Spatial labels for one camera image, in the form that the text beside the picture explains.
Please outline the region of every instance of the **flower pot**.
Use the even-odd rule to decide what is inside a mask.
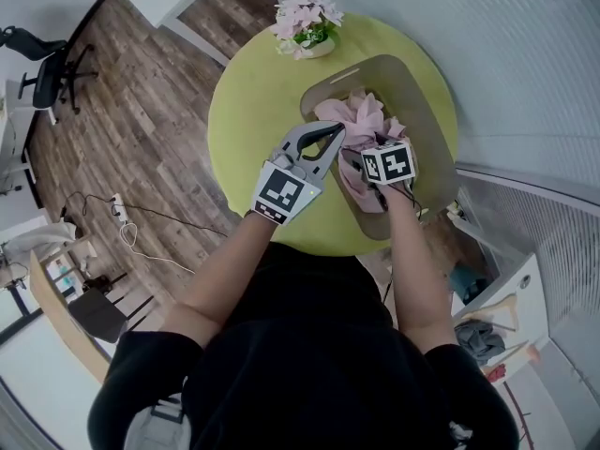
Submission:
[[[320,56],[331,53],[336,48],[336,42],[328,37],[327,40],[317,43],[314,47],[311,47],[312,55],[302,55],[302,58],[319,58]]]

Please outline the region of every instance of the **table leg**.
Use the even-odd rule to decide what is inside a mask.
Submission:
[[[230,59],[227,58],[223,53],[217,50],[213,45],[208,43],[204,38],[194,32],[185,23],[181,22],[177,18],[171,18],[167,20],[163,25],[173,30],[180,37],[185,38],[189,43],[198,47],[208,56],[217,60],[222,66],[226,67]]]

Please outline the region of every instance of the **yellow-green table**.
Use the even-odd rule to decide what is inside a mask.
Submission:
[[[290,55],[277,54],[275,37],[264,30],[225,69],[208,115],[208,146],[215,175],[234,212],[246,213],[264,160],[292,127],[304,123],[300,99],[307,89],[375,55],[394,55],[407,66],[456,158],[454,104],[427,55],[398,30],[365,16],[347,13],[337,36],[332,53],[296,61]],[[324,193],[287,227],[279,227],[275,241],[315,255],[338,256],[389,245],[361,232],[331,173],[324,183]]]

